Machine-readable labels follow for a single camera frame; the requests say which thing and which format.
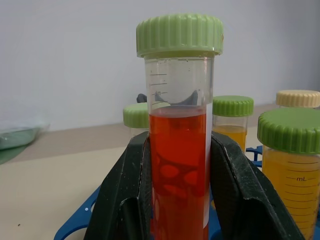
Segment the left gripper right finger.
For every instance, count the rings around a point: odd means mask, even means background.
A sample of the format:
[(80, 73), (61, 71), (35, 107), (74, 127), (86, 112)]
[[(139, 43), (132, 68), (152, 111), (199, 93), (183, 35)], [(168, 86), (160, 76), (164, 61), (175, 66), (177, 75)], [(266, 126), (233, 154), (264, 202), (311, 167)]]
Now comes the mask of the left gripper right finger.
[(223, 240), (305, 240), (271, 182), (234, 140), (213, 132), (210, 158)]

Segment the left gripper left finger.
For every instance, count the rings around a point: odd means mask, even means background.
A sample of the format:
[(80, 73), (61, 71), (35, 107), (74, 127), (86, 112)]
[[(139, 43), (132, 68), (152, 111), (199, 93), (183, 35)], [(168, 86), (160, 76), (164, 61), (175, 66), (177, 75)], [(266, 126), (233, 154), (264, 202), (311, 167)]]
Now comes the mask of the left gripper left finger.
[(103, 180), (83, 240), (151, 240), (149, 133), (134, 136)]

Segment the red liquid tube green cap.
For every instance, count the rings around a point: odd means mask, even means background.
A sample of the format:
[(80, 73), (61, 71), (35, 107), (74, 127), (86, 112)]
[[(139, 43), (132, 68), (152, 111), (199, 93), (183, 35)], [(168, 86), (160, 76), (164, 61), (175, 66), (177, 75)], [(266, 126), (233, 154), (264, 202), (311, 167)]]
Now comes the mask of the red liquid tube green cap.
[(222, 22), (206, 14), (152, 17), (136, 27), (149, 115), (155, 240), (208, 240), (215, 56)]
[(123, 124), (129, 128), (131, 137), (149, 131), (149, 112), (146, 102), (127, 105), (123, 108), (122, 116)]

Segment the yellow liquid tube green cap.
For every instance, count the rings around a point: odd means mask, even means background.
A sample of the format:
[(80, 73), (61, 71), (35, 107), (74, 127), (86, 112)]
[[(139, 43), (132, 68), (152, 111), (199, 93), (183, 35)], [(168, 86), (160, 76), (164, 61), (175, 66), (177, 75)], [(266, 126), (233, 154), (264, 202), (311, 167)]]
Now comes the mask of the yellow liquid tube green cap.
[(320, 110), (282, 107), (258, 118), (262, 172), (305, 240), (313, 240), (320, 202)]
[(230, 137), (246, 151), (248, 118), (253, 114), (254, 100), (248, 96), (221, 95), (213, 98), (212, 130)]

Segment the dark liquid tube cream cap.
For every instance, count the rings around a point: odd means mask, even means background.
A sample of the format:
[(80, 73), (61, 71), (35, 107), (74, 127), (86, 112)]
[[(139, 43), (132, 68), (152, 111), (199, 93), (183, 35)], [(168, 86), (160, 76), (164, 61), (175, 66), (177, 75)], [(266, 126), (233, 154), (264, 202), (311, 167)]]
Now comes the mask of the dark liquid tube cream cap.
[(320, 107), (320, 92), (315, 90), (280, 90), (276, 93), (275, 104), (286, 108)]

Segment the blue test tube rack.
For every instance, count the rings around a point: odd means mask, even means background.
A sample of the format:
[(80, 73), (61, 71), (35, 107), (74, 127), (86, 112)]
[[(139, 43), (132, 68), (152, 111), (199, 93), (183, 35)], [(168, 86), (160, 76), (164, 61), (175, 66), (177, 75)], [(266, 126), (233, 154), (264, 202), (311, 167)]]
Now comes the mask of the blue test tube rack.
[[(252, 153), (250, 159), (256, 167), (262, 166), (263, 146), (248, 147), (247, 153)], [(97, 200), (100, 188), (98, 187), (84, 203), (74, 212), (74, 214), (59, 228), (53, 240), (65, 240), (72, 233), (88, 227), (93, 206)], [(209, 240), (223, 240), (221, 228), (216, 210), (210, 209), (209, 213)], [(317, 215), (316, 227), (313, 240), (320, 240), (320, 209)]]

